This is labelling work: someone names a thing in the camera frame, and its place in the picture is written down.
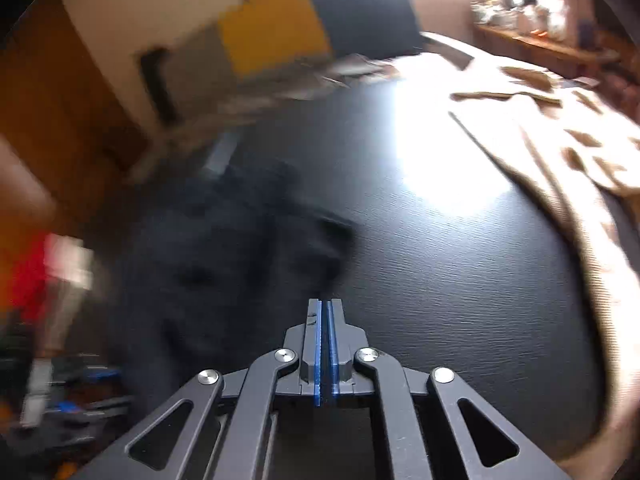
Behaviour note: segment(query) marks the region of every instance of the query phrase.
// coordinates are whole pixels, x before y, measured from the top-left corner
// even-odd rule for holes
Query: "folded black fabric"
[[[297,173],[229,168],[189,178],[137,228],[109,340],[146,415],[204,368],[245,368],[323,297],[352,226],[294,198]]]

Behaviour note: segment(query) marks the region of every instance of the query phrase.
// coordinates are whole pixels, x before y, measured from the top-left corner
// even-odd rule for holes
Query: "crumpled blanket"
[[[452,114],[575,244],[602,340],[607,396],[600,431],[559,465],[576,480],[610,479],[638,426],[640,282],[599,187],[621,197],[640,220],[640,128],[583,89],[552,88],[559,106],[521,91],[486,98],[487,88],[508,88],[510,76],[499,62],[484,65],[481,78],[477,68],[470,65],[466,80],[461,72],[460,88],[478,94],[452,102]]]

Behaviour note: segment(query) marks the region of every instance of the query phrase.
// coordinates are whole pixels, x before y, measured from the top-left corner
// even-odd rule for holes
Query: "brown wooden cabinet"
[[[42,216],[0,208],[2,305],[8,269],[33,232],[45,228],[73,234],[121,184],[147,144],[61,0],[34,2],[0,51],[0,135],[55,205],[52,214]],[[0,173],[0,178],[13,176]],[[0,184],[0,203],[9,200],[2,194],[11,186],[21,185]]]

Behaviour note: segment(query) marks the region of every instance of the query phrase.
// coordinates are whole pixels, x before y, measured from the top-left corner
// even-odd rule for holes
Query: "red object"
[[[47,291],[45,241],[48,233],[38,235],[29,252],[14,267],[9,298],[21,310],[24,322],[34,323],[44,312]]]

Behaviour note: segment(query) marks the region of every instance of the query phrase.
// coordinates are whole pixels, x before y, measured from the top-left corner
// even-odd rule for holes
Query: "table surface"
[[[449,115],[442,74],[416,72],[277,111],[245,128],[236,157],[292,162],[306,200],[357,225],[334,297],[370,344],[456,370],[567,455],[596,431],[604,396],[577,256]]]
[[[492,25],[474,25],[477,30],[485,32],[487,34],[493,34],[505,40],[517,41],[522,45],[530,48],[543,48],[548,52],[552,52],[558,57],[568,59],[582,64],[603,64],[611,63],[620,57],[620,55],[610,49],[591,52],[589,50],[583,50],[581,48],[574,48],[562,43],[557,43],[551,40],[542,40],[540,38],[532,38],[531,36],[522,36],[517,30],[509,30],[503,27],[495,27]]]

